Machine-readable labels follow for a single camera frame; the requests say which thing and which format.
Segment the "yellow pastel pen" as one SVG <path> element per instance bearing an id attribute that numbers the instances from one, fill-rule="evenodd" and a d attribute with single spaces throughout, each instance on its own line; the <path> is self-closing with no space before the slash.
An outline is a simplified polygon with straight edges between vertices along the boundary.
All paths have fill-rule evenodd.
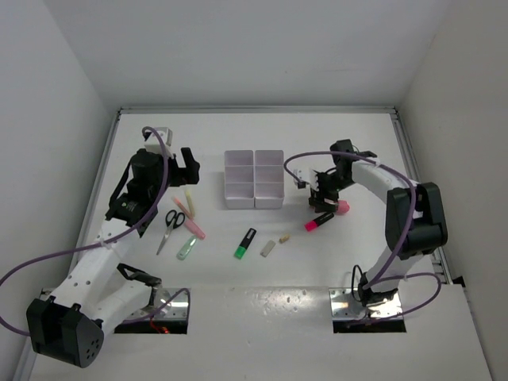
<path id="1" fill-rule="evenodd" d="M 195 208 L 194 208 L 194 202 L 193 202 L 193 199 L 191 197 L 191 193 L 188 189 L 186 189 L 184 191 L 184 194 L 185 194 L 185 197 L 186 197 L 186 200 L 187 200 L 187 205 L 188 205 L 188 208 L 189 208 L 189 211 L 190 211 L 190 215 L 192 218 L 195 217 L 196 213 L 195 213 Z"/>

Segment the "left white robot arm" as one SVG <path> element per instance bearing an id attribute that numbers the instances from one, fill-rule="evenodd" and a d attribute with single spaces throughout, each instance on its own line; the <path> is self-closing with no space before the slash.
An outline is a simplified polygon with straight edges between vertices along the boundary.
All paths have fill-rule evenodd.
<path id="1" fill-rule="evenodd" d="M 117 326 L 153 304 L 161 280 L 123 259 L 157 215 L 158 194 L 198 183 L 199 162 L 190 148 L 181 153 L 184 167 L 156 150 L 141 148 L 131 157 L 110 196 L 98 247 L 86 251 L 48 298 L 34 299 L 26 311 L 35 352 L 86 368 Z"/>

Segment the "pink pastel pen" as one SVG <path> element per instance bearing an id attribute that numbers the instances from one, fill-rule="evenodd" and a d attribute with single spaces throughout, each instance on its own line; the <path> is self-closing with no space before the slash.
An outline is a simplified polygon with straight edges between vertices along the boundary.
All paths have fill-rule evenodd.
<path id="1" fill-rule="evenodd" d="M 191 220 L 194 219 L 194 215 L 183 205 L 183 203 L 179 199 L 177 199 L 175 196 L 172 196 L 171 200 L 181 210 L 181 212 L 186 215 L 187 218 Z"/>

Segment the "clear tube of colored pens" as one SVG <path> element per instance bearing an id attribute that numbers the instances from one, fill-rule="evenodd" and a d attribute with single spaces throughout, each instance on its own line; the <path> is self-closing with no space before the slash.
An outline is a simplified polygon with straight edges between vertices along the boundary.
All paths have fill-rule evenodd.
<path id="1" fill-rule="evenodd" d="M 330 213 L 334 213 L 337 215 L 346 214 L 350 211 L 350 206 L 345 200 L 339 200 L 337 202 L 328 202 L 327 208 Z"/>

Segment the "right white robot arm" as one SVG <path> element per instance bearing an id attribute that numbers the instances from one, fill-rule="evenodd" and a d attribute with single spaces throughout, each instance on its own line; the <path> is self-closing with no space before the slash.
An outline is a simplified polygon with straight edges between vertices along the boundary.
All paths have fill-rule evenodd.
<path id="1" fill-rule="evenodd" d="M 432 182 L 418 183 L 382 164 L 374 152 L 355 150 L 349 139 L 335 142 L 327 153 L 333 168 L 310 170 L 296 182 L 310 189 L 309 205 L 323 216 L 344 213 L 339 193 L 354 185 L 383 202 L 386 247 L 352 287 L 362 306 L 390 300 L 400 282 L 412 277 L 410 269 L 448 240 L 440 188 Z"/>

